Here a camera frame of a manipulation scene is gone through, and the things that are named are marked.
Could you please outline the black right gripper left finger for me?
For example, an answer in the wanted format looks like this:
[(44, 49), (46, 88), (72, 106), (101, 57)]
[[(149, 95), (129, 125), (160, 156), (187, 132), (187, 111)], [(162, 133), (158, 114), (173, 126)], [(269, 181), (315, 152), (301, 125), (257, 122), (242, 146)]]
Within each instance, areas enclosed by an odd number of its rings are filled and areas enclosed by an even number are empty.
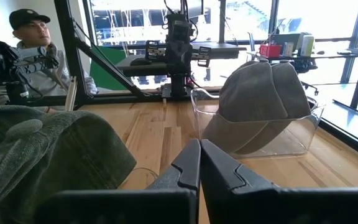
[(192, 139), (144, 190), (68, 190), (35, 213), (35, 224), (198, 224), (201, 144)]

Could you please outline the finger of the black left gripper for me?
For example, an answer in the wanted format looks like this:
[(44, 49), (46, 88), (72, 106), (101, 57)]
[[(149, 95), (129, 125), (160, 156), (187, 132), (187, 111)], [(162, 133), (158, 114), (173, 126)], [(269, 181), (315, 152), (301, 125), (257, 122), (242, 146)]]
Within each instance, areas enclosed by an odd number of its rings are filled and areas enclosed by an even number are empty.
[(168, 42), (165, 49), (165, 60), (167, 63), (176, 64), (180, 61), (178, 56), (178, 43)]
[(191, 44), (180, 42), (179, 51), (182, 64), (189, 65), (192, 58), (193, 46)]

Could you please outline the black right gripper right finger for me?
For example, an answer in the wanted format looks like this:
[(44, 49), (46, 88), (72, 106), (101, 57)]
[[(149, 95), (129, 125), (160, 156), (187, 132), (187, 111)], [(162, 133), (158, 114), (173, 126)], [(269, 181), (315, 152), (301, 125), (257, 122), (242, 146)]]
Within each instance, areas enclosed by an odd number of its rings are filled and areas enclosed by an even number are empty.
[(358, 224), (358, 188), (280, 187), (201, 140), (211, 224)]

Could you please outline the blackish dark green baseball cap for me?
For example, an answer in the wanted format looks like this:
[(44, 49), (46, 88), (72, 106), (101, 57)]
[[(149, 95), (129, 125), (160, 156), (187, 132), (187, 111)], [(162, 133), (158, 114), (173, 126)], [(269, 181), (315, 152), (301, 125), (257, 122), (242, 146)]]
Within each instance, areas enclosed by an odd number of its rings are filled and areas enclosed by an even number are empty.
[(112, 126), (86, 112), (55, 113), (67, 121), (59, 135), (40, 186), (50, 194), (62, 190), (116, 189), (136, 160)]

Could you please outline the grey-green baseball cap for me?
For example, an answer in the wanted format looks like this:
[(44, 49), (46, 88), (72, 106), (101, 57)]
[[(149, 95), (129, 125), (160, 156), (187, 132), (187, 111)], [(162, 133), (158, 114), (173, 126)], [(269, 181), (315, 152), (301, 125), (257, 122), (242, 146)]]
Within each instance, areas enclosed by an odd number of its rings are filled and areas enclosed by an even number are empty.
[(251, 154), (279, 134), (267, 129), (269, 122), (287, 117), (273, 82), (272, 66), (247, 62), (221, 88), (218, 110), (202, 138), (228, 153)]

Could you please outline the mid-grey baseball cap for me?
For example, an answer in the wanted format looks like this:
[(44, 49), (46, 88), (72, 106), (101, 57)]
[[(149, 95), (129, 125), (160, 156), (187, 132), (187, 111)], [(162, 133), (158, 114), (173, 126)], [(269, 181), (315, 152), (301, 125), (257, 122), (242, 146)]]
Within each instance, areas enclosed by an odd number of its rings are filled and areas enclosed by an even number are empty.
[(52, 114), (26, 106), (0, 106), (0, 202), (52, 150), (80, 114)]

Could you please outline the black computer mouse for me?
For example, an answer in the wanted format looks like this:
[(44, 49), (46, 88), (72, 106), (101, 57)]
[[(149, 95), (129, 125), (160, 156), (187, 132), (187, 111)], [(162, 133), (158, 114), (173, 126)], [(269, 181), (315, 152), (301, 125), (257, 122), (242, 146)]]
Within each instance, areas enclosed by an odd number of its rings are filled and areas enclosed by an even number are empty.
[(152, 62), (146, 58), (135, 58), (130, 62), (130, 66), (150, 65)]

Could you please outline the green board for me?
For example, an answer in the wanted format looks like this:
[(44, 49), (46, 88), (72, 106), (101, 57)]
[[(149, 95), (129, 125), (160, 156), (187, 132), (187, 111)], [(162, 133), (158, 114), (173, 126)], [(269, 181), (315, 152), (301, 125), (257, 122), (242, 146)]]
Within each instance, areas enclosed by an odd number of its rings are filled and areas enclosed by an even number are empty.
[[(98, 47), (98, 49), (115, 65), (126, 58), (125, 53), (121, 50), (111, 49), (109, 47)], [(103, 70), (94, 60), (91, 61), (89, 75), (94, 79), (98, 88), (126, 90), (122, 84), (110, 76), (110, 74)]]

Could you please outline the clear plastic bin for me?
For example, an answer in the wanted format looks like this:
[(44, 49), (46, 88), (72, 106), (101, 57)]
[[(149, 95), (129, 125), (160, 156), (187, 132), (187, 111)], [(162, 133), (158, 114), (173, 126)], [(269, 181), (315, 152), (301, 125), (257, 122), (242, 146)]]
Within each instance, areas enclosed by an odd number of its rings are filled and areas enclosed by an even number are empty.
[(307, 97), (311, 114), (296, 119), (231, 122), (218, 114), (219, 97), (191, 91), (200, 139), (208, 139), (235, 158), (297, 155), (308, 152), (325, 104)]

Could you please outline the red box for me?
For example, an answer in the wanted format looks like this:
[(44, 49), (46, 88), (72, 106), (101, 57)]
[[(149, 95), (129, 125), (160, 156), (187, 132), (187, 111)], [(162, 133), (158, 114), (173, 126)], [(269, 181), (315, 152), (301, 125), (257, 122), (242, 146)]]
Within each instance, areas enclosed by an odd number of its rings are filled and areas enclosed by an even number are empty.
[(282, 51), (281, 45), (261, 45), (259, 48), (259, 54), (264, 58), (277, 58)]

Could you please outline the pale leaning slat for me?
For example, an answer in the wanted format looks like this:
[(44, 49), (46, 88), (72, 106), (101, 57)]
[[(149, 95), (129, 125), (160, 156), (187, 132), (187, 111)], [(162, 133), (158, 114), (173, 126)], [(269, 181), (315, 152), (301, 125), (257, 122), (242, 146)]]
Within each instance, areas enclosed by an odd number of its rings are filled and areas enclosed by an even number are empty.
[(70, 84), (68, 86), (67, 97), (65, 101), (65, 111), (72, 111), (75, 105), (75, 98), (77, 92), (77, 79), (76, 76), (70, 78)]

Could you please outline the dark laptop screen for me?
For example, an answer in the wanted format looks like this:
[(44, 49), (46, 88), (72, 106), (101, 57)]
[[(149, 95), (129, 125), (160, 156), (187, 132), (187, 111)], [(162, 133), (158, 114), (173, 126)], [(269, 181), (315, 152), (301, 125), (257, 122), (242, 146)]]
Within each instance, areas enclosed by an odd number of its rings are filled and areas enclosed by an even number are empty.
[(301, 35), (300, 33), (294, 34), (274, 34), (271, 41), (275, 45), (281, 45), (281, 56), (292, 56), (300, 51)]

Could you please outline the person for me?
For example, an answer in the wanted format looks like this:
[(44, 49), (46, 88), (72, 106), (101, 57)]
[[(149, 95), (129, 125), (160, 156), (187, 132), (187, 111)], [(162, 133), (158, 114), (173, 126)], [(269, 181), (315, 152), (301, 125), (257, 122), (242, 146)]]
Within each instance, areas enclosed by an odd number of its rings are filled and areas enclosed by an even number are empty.
[(26, 76), (32, 88), (30, 95), (41, 93), (43, 96), (63, 96), (70, 84), (70, 72), (65, 52), (52, 42), (47, 24), (50, 18), (32, 9), (19, 9), (11, 12), (9, 22), (14, 37), (19, 39), (20, 49), (44, 47), (49, 55), (58, 60), (58, 67), (37, 71)]

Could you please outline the white and green container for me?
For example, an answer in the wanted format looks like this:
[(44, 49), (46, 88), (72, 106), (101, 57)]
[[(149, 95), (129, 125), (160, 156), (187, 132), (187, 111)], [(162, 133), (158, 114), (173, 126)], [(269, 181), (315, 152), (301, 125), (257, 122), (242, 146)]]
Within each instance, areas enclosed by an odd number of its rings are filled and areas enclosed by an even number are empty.
[(314, 47), (314, 36), (304, 35), (300, 48), (300, 56), (310, 57), (313, 51), (313, 47)]

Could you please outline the long dark window desk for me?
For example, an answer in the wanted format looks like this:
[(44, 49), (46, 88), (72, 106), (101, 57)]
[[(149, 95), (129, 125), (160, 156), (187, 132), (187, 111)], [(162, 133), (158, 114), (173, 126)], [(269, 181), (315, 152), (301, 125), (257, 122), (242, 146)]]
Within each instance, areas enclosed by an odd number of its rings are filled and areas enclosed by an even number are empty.
[[(287, 56), (279, 56), (277, 58), (264, 58), (262, 57), (258, 52), (247, 52), (249, 55), (252, 56), (252, 58), (256, 58), (258, 60), (260, 59), (266, 59), (268, 60), (268, 62), (273, 62), (273, 61), (280, 61), (280, 60), (288, 60), (289, 62), (291, 60), (296, 60), (296, 59), (335, 59), (335, 58), (357, 58), (358, 57), (358, 54), (346, 54), (345, 52), (343, 54), (340, 54), (340, 53), (336, 53), (336, 54), (311, 54), (310, 57), (302, 57), (302, 56), (299, 56), (299, 55), (292, 55), (290, 57), (287, 57)], [(347, 105), (345, 103), (342, 103), (338, 100), (333, 100), (333, 102), (335, 104), (338, 104), (348, 110), (352, 110), (352, 111), (355, 111), (356, 113), (358, 113), (358, 80), (357, 80), (357, 83), (356, 83), (356, 87), (355, 87), (355, 90), (354, 90), (354, 93), (353, 93), (353, 96), (352, 96), (352, 100), (351, 100), (351, 103), (350, 105)]]

